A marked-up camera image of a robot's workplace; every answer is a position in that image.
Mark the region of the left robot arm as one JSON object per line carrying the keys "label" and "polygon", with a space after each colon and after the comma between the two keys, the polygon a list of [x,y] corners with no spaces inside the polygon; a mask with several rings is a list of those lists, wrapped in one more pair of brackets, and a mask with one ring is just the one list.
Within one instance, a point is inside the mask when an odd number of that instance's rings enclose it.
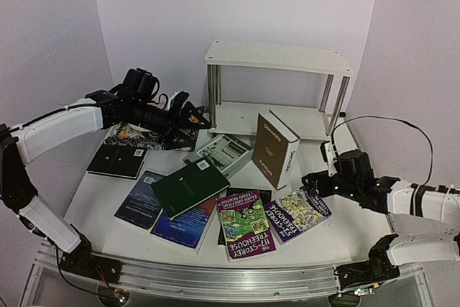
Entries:
{"label": "left robot arm", "polygon": [[26,166],[76,137],[122,122],[158,133],[168,149],[178,146],[177,138],[191,144],[186,129],[211,128],[187,92],[176,93],[162,108],[153,106],[159,87],[150,72],[130,69],[110,91],[89,93],[74,104],[13,128],[1,125],[1,201],[28,230],[55,247],[58,267],[88,278],[108,278],[104,270],[119,270],[121,263],[93,254],[91,242],[39,195]]}

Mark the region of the dark green hardcover book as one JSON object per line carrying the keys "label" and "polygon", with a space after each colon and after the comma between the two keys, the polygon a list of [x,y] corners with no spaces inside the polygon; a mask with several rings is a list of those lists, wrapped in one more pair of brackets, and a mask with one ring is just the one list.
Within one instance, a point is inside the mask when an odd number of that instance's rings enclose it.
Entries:
{"label": "dark green hardcover book", "polygon": [[170,220],[229,186],[229,180],[206,157],[151,183],[152,191]]}

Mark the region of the brown Decorate book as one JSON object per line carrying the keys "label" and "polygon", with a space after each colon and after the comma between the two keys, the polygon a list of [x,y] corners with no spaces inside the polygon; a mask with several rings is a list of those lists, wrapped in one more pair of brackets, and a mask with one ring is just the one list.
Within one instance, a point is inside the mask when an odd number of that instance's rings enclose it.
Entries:
{"label": "brown Decorate book", "polygon": [[258,114],[253,163],[275,190],[290,181],[300,137],[272,110]]}

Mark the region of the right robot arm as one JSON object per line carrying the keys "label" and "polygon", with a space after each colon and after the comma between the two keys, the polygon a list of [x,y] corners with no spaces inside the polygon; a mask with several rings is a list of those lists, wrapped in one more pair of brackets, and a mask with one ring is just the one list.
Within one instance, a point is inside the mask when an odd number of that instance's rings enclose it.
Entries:
{"label": "right robot arm", "polygon": [[447,225],[438,233],[383,236],[369,250],[367,260],[335,269],[342,293],[358,295],[394,280],[404,264],[459,260],[458,189],[419,185],[389,176],[376,178],[368,154],[361,150],[337,155],[326,143],[321,152],[327,168],[302,177],[308,191],[322,198],[341,196],[378,214],[404,214]]}

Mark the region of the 52-Storey Treehouse book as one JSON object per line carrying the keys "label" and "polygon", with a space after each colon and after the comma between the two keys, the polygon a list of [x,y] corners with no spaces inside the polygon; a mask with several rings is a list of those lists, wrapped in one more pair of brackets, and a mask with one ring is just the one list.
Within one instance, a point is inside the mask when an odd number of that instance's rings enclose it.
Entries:
{"label": "52-Storey Treehouse book", "polygon": [[299,237],[332,215],[317,191],[305,186],[265,204],[264,211],[280,244]]}

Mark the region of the black paperback book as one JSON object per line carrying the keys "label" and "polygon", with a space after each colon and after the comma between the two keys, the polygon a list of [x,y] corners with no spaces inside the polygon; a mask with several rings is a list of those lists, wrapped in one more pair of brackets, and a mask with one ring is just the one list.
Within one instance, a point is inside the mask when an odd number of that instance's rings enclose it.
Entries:
{"label": "black paperback book", "polygon": [[[228,188],[225,192],[225,196],[232,196],[249,191],[252,191],[252,188]],[[258,191],[263,205],[269,203],[272,200],[272,191],[270,189],[259,189]],[[217,245],[224,246],[225,244],[226,240],[224,237],[224,231],[222,228],[220,228]]]}

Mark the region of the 117-Storey Treehouse book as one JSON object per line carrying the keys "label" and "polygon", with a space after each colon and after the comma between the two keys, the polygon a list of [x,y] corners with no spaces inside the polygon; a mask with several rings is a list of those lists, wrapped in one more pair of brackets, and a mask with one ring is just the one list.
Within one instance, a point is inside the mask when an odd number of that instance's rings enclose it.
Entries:
{"label": "117-Storey Treehouse book", "polygon": [[230,262],[272,254],[275,241],[258,190],[220,198],[218,218]]}

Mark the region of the grey photo cover book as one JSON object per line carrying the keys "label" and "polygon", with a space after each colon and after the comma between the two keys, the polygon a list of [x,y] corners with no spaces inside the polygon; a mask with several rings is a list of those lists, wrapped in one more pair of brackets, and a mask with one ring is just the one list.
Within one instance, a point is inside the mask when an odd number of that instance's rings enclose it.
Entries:
{"label": "grey photo cover book", "polygon": [[191,164],[207,157],[226,178],[230,178],[252,159],[252,154],[253,148],[247,143],[230,134],[219,134],[185,157],[183,162]]}

